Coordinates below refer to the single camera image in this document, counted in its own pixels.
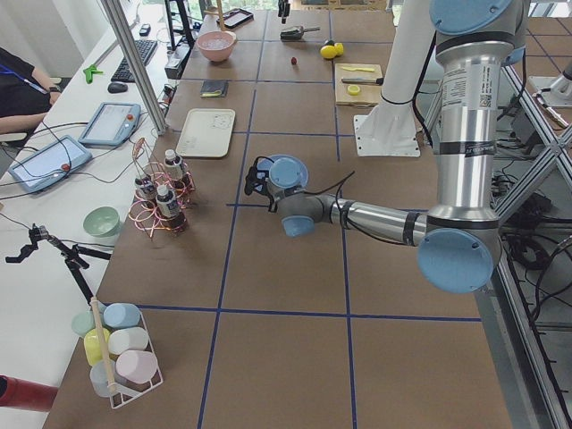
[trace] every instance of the lemon slice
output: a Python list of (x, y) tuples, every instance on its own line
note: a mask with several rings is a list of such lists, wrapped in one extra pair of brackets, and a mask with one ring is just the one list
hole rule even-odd
[(361, 92), (361, 88), (358, 85), (348, 85), (347, 91), (351, 96), (356, 96)]

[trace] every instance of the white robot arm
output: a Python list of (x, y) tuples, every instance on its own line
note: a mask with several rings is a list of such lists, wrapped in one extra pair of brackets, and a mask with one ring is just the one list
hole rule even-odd
[(490, 208), (499, 78), (503, 65), (524, 54), (528, 7), (528, 0), (430, 3), (444, 78), (442, 135), (435, 149), (438, 204), (426, 214), (308, 195), (306, 167), (292, 156), (257, 158), (245, 192), (269, 197), (291, 237), (311, 232), (316, 222), (360, 229), (419, 246), (421, 272), (438, 288), (461, 293), (484, 286), (501, 257), (499, 220)]

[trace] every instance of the white table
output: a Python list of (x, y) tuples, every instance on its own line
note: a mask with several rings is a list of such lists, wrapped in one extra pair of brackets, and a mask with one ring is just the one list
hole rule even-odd
[[(109, 94), (107, 85), (121, 61), (121, 49), (116, 47), (98, 65), (104, 75), (95, 75), (93, 83), (87, 84), (82, 70), (92, 64), (114, 41), (111, 30), (102, 37), (92, 53), (82, 64), (57, 103), (46, 117), (46, 124), (54, 126), (66, 122), (88, 122), (104, 101), (139, 103), (146, 111), (136, 85), (129, 84), (129, 90), (121, 94)], [(147, 66), (147, 73), (157, 96), (168, 80), (164, 74), (166, 46), (159, 44)], [(137, 141), (145, 137), (149, 146), (155, 144), (156, 132), (151, 119), (145, 114), (140, 128), (131, 137)], [(77, 138), (82, 127), (57, 129), (56, 134)], [(43, 147), (55, 137), (45, 131), (40, 137), (31, 139), (29, 146)], [(90, 149), (94, 158), (80, 169), (100, 179), (114, 179), (131, 162), (132, 144), (128, 141), (114, 151)], [(19, 159), (29, 153), (22, 151)], [(87, 213), (99, 206), (115, 207), (124, 220), (133, 197), (133, 165), (117, 181), (105, 184), (86, 175), (72, 175), (53, 188), (35, 196), (3, 200), (2, 214), (31, 226), (45, 225), (47, 230), (61, 240), (76, 240), (87, 243), (113, 245), (117, 236), (108, 239), (94, 239), (83, 231), (82, 223)], [(13, 182), (8, 173), (0, 180), (1, 185)], [(19, 185), (0, 187), (0, 198), (24, 193)], [(0, 216), (0, 256), (17, 256), (20, 248), (29, 244), (28, 231)], [(95, 293), (107, 267), (107, 261), (84, 257), (90, 264), (88, 270), (81, 270), (88, 285)], [(64, 263), (60, 252), (46, 241), (39, 243), (35, 251), (21, 264), (0, 262), (0, 374), (59, 386), (63, 378), (77, 336), (71, 330), (72, 318), (88, 305), (76, 282)], [(31, 429), (41, 427), (46, 413), (0, 408), (0, 427)]]

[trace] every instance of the wooden stick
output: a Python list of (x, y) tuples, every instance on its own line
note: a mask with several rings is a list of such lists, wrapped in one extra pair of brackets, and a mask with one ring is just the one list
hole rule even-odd
[(216, 8), (218, 9), (218, 23), (221, 26), (221, 31), (226, 31), (226, 27), (224, 26), (224, 13), (223, 13), (223, 1), (216, 0)]
[(114, 369), (111, 366), (111, 359), (109, 358), (109, 349), (105, 342), (104, 326), (101, 323), (101, 315), (99, 314), (99, 301), (93, 297), (89, 302), (91, 305), (91, 312), (93, 313), (93, 320), (96, 322), (97, 340), (99, 341), (99, 349), (101, 356), (104, 359), (105, 376), (107, 377), (107, 389), (113, 396), (117, 393), (117, 384), (115, 384)]

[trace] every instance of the person's arm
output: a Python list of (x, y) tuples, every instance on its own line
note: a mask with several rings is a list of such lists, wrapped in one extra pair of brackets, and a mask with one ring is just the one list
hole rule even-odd
[(23, 114), (0, 118), (0, 134), (32, 130), (42, 122), (45, 116), (46, 114)]
[[(34, 78), (46, 91), (49, 91), (50, 87), (54, 86), (52, 79), (38, 67), (34, 67), (34, 71), (32, 72), (32, 78)], [(55, 103), (55, 100), (57, 100), (59, 96), (60, 96), (59, 92), (51, 92), (50, 105), (53, 105)]]

